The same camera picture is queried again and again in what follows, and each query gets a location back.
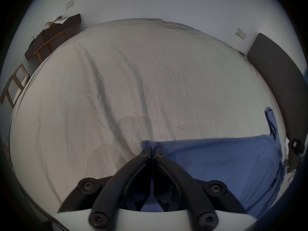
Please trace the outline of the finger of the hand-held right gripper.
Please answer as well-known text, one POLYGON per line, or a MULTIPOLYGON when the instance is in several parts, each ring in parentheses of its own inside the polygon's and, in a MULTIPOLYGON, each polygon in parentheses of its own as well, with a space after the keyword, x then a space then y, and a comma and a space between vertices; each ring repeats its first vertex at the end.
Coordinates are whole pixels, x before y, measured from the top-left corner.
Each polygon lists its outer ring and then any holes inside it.
POLYGON ((288 147, 288 172, 298 170, 308 146, 308 135, 305 136, 304 142, 297 138, 289 139, 288 147))

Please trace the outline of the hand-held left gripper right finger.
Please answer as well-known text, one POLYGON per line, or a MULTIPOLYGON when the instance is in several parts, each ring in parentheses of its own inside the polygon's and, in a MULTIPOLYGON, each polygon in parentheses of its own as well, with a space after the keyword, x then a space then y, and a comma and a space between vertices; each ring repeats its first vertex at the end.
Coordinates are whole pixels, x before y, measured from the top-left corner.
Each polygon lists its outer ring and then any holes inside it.
POLYGON ((154 196, 164 212, 187 210, 193 230, 214 230, 216 210, 246 214, 225 183, 194 179, 159 148, 154 149, 154 196))

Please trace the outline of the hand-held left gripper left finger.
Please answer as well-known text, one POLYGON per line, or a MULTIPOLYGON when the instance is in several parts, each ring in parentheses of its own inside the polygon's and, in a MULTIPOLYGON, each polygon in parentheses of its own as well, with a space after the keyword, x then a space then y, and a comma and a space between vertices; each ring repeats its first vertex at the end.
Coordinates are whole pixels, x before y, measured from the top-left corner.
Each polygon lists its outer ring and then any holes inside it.
POLYGON ((80 180, 58 213, 91 209, 93 229, 114 229, 118 209, 140 211, 150 196, 151 154, 151 148, 145 148, 113 176, 80 180))

